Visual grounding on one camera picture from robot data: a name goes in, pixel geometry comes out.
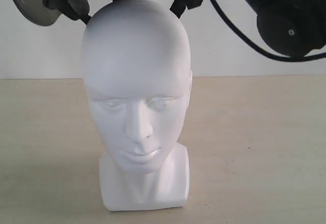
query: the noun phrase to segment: white mannequin head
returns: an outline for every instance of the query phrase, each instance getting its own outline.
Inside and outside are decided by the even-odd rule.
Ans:
[[[84,83],[105,147],[123,170],[158,170],[180,136],[192,84],[180,20],[147,0],[100,9],[83,37]]]

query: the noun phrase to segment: table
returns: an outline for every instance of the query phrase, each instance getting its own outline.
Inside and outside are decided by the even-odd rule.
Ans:
[[[0,223],[326,223],[326,76],[195,78],[184,208],[109,212],[83,82],[0,81]]]

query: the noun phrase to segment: mannequin nose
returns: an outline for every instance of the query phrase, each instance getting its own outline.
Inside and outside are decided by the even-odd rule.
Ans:
[[[127,109],[124,132],[135,143],[140,143],[152,135],[153,128],[144,103],[134,103]]]

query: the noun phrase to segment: mannequin base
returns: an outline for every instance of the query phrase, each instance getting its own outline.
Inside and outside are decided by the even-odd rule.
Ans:
[[[153,178],[145,181],[146,192],[126,182],[122,171],[105,152],[100,159],[100,187],[109,211],[141,211],[183,207],[189,192],[187,149],[179,143],[173,148]]]

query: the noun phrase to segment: white wall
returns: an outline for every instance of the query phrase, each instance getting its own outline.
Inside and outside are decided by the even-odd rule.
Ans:
[[[108,0],[89,0],[91,13]],[[173,0],[154,0],[169,8]],[[79,78],[81,21],[61,16],[50,27],[28,22],[11,0],[0,0],[0,78]],[[221,0],[229,17],[252,40],[260,39],[256,16],[244,0]],[[209,0],[182,16],[192,48],[195,76],[326,74],[326,61],[286,64],[255,53],[221,21]]]

